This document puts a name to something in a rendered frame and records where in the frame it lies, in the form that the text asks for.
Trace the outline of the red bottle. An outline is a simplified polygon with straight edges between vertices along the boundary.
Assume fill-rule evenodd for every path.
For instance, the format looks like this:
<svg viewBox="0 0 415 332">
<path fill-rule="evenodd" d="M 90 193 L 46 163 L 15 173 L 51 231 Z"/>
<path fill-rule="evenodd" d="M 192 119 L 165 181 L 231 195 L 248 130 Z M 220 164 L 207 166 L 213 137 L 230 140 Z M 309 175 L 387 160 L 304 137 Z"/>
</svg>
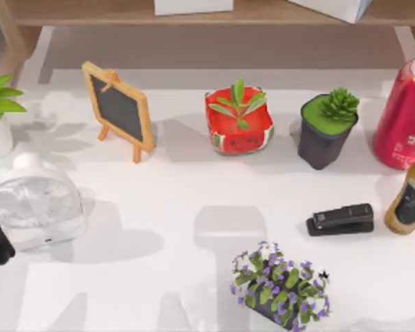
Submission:
<svg viewBox="0 0 415 332">
<path fill-rule="evenodd" d="M 373 152 L 392 169 L 415 163 L 415 58 L 399 70 L 372 140 Z"/>
</svg>

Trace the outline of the yellow bottle with dark label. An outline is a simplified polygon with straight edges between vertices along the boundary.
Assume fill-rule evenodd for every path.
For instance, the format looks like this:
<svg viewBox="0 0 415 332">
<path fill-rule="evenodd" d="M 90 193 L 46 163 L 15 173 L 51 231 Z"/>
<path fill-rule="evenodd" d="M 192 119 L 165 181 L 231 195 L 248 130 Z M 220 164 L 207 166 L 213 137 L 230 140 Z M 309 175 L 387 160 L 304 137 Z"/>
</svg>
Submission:
<svg viewBox="0 0 415 332">
<path fill-rule="evenodd" d="M 400 192 L 387 209 L 385 225 L 401 235 L 415 230 L 415 163 L 407 170 Z"/>
</svg>

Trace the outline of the red watermelon plant pot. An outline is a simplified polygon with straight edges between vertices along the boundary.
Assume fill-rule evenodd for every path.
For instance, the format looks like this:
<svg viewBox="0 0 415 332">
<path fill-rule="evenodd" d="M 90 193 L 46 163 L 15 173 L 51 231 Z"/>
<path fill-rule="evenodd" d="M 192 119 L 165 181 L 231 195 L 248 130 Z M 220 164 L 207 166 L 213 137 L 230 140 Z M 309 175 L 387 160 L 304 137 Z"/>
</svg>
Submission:
<svg viewBox="0 0 415 332">
<path fill-rule="evenodd" d="M 238 79 L 230 87 L 205 94 L 210 140 L 220 154 L 238 156 L 266 147 L 275 132 L 266 92 Z"/>
</svg>

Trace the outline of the purple flowers in black pot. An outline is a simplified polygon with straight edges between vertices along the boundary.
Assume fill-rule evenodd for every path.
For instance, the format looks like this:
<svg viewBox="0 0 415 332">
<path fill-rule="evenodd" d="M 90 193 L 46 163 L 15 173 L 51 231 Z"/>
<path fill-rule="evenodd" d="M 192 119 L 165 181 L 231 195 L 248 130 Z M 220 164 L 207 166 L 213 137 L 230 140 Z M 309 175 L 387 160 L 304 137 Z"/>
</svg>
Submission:
<svg viewBox="0 0 415 332">
<path fill-rule="evenodd" d="M 230 292 L 238 304 L 289 332 L 305 332 L 309 323 L 330 315 L 328 283 L 326 271 L 315 272 L 310 261 L 285 258 L 276 242 L 260 241 L 256 250 L 232 260 Z"/>
</svg>

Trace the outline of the succulent in black pot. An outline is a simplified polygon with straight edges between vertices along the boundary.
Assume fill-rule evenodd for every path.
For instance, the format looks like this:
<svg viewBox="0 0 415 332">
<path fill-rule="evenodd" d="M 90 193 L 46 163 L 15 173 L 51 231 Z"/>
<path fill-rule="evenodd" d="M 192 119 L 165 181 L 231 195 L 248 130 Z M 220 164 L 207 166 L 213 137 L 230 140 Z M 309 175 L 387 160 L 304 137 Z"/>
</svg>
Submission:
<svg viewBox="0 0 415 332">
<path fill-rule="evenodd" d="M 360 100 L 345 88 L 335 88 L 305 102 L 300 110 L 298 156 L 313 169 L 336 161 L 358 122 Z"/>
</svg>

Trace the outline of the wooden framed blackboard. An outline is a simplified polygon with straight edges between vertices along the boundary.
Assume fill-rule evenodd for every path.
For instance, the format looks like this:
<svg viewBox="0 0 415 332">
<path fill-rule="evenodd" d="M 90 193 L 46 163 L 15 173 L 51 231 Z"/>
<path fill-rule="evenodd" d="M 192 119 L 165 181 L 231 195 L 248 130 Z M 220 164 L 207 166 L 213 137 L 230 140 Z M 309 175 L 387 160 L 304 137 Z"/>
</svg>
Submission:
<svg viewBox="0 0 415 332">
<path fill-rule="evenodd" d="M 110 131 L 124 138 L 132 145 L 133 162 L 138 164 L 143 152 L 156 147 L 146 94 L 122 81 L 113 69 L 86 61 L 82 72 L 95 119 L 102 125 L 98 140 L 106 139 Z"/>
</svg>

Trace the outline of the white desk fan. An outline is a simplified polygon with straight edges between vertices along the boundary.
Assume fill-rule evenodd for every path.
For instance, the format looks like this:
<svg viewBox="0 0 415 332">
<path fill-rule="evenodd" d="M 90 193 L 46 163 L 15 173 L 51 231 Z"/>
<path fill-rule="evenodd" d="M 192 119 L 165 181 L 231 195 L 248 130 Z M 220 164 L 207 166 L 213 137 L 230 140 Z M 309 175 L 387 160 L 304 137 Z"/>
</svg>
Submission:
<svg viewBox="0 0 415 332">
<path fill-rule="evenodd" d="M 38 154 L 19 154 L 0 181 L 0 225 L 17 251 L 69 241 L 86 230 L 82 196 Z"/>
</svg>

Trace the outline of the black stapler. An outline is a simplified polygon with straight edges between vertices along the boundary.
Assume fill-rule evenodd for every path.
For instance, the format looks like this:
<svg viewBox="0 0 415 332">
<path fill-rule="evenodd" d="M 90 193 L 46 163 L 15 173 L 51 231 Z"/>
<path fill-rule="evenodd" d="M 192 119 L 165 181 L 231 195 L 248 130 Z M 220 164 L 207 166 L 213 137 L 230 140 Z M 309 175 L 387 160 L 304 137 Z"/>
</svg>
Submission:
<svg viewBox="0 0 415 332">
<path fill-rule="evenodd" d="M 361 203 L 316 212 L 306 227 L 311 237 L 369 233 L 374 231 L 374 211 L 369 203 Z"/>
</svg>

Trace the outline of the white box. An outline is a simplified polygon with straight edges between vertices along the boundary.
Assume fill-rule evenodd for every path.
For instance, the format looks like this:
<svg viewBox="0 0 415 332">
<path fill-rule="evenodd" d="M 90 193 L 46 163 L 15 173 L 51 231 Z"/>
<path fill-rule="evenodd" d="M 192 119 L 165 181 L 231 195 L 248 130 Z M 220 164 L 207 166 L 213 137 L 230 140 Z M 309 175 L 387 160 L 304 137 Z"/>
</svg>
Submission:
<svg viewBox="0 0 415 332">
<path fill-rule="evenodd" d="M 349 24 L 359 22 L 373 0 L 287 0 Z"/>
<path fill-rule="evenodd" d="M 154 0 L 155 15 L 184 15 L 233 11 L 234 0 Z"/>
</svg>

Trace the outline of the wooden shelf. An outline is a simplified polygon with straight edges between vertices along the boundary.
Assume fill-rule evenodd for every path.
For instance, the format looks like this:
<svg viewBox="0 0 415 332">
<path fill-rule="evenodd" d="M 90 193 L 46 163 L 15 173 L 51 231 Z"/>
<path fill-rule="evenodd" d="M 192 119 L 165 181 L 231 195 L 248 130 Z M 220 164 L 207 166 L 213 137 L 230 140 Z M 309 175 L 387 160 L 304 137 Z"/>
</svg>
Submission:
<svg viewBox="0 0 415 332">
<path fill-rule="evenodd" d="M 154 0 L 0 0 L 3 72 L 53 33 L 41 83 L 86 60 L 140 70 L 396 68 L 404 27 L 415 41 L 415 0 L 373 0 L 356 24 L 288 0 L 234 0 L 231 12 L 171 16 L 156 15 Z"/>
</svg>

